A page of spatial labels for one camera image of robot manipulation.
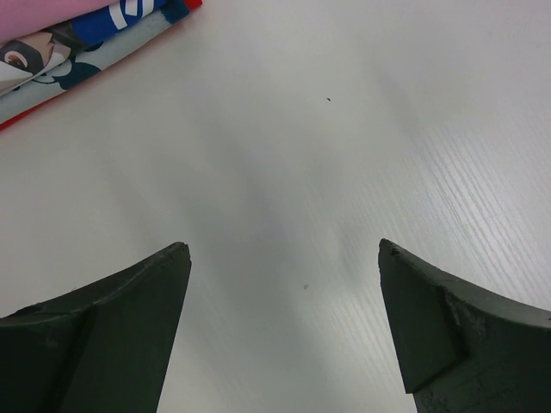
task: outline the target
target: folded fabric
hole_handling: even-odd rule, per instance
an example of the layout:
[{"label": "folded fabric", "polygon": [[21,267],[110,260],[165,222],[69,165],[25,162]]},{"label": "folded fabric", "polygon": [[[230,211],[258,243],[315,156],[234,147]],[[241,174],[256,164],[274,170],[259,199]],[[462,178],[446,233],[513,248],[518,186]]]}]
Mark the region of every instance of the folded fabric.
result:
[{"label": "folded fabric", "polygon": [[120,0],[0,45],[0,96],[130,28],[165,4],[166,0]]},{"label": "folded fabric", "polygon": [[61,95],[142,47],[189,13],[182,0],[167,0],[160,10],[113,39],[70,57],[62,65],[0,97],[0,130],[19,120],[30,109]]},{"label": "folded fabric", "polygon": [[100,9],[113,0],[2,0],[0,43]]}]

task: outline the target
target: white wood grain surface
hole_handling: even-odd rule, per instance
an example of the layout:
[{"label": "white wood grain surface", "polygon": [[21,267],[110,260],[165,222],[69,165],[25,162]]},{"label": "white wood grain surface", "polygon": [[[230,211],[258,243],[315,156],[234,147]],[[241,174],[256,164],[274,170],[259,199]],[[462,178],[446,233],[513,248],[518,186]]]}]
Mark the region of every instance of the white wood grain surface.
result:
[{"label": "white wood grain surface", "polygon": [[182,240],[159,412],[412,413],[381,237],[551,310],[548,2],[205,1],[0,136],[3,315]]}]

